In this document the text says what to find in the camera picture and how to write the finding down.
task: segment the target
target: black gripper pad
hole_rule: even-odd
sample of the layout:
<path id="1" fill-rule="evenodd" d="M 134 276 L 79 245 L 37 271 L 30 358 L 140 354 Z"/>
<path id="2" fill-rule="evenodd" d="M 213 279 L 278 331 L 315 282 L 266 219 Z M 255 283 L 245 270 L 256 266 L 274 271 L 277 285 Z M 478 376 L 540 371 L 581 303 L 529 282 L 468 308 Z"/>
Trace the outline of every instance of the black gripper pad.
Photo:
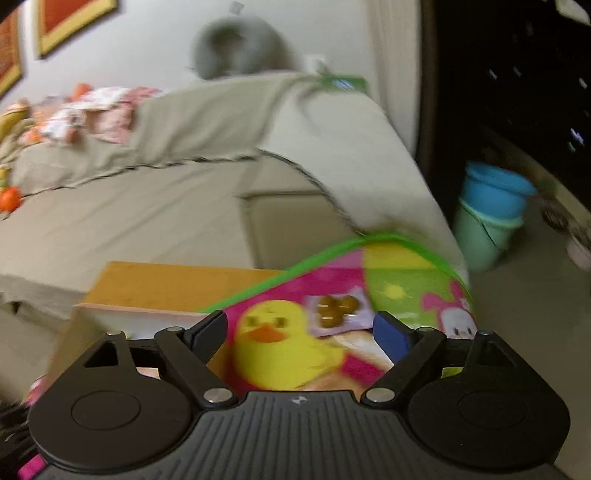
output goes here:
<path id="1" fill-rule="evenodd" d="M 422 450 L 396 413 L 350 392 L 250 392 L 239 406 L 208 411 L 186 441 L 145 467 L 114 475 L 46 468 L 38 480 L 566 480 L 551 465 L 491 475 Z"/>

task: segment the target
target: cartoon rabbit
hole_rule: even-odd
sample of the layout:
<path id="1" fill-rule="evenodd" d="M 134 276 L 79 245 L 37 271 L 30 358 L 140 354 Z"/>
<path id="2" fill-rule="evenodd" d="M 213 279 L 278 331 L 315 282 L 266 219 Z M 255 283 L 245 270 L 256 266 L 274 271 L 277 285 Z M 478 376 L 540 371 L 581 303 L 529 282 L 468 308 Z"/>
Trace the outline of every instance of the cartoon rabbit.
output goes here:
<path id="1" fill-rule="evenodd" d="M 449 290 L 455 301 L 443 300 L 439 295 L 431 292 L 423 295 L 421 299 L 423 311 L 437 312 L 437 327 L 448 338 L 473 339 L 477 328 L 462 287 L 457 280 L 450 280 Z"/>

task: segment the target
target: sun illustration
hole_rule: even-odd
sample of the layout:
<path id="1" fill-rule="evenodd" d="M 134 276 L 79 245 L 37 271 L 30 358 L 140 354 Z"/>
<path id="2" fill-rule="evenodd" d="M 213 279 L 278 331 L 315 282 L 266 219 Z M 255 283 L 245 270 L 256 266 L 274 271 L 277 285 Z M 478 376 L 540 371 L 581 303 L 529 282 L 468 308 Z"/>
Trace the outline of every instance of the sun illustration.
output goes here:
<path id="1" fill-rule="evenodd" d="M 384 295 L 391 300 L 402 300 L 407 297 L 406 292 L 400 285 L 394 285 L 391 283 L 386 283 L 384 286 Z"/>

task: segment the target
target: black furniture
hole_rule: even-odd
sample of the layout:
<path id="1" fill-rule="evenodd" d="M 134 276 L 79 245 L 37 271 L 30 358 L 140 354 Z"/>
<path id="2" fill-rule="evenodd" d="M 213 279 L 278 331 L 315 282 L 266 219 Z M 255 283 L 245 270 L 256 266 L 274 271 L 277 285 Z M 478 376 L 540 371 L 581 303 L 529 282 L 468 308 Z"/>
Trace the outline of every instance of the black furniture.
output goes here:
<path id="1" fill-rule="evenodd" d="M 591 1 L 578 3 L 591 12 Z M 419 163 L 448 221 L 481 125 L 591 207 L 591 27 L 553 0 L 423 0 L 423 26 L 423 102 L 436 99 L 437 111 L 423 135 L 433 136 L 431 156 Z"/>

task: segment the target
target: framed painting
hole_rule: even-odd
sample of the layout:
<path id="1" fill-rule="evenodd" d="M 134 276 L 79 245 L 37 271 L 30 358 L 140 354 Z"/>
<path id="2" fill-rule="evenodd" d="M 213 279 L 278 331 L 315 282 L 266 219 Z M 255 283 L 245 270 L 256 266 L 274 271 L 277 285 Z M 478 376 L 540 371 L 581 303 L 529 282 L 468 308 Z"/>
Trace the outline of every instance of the framed painting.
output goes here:
<path id="1" fill-rule="evenodd" d="M 16 9 L 0 23 L 0 98 L 22 77 Z"/>
<path id="2" fill-rule="evenodd" d="M 35 0 L 39 57 L 45 58 L 58 45 L 117 6 L 118 0 Z"/>

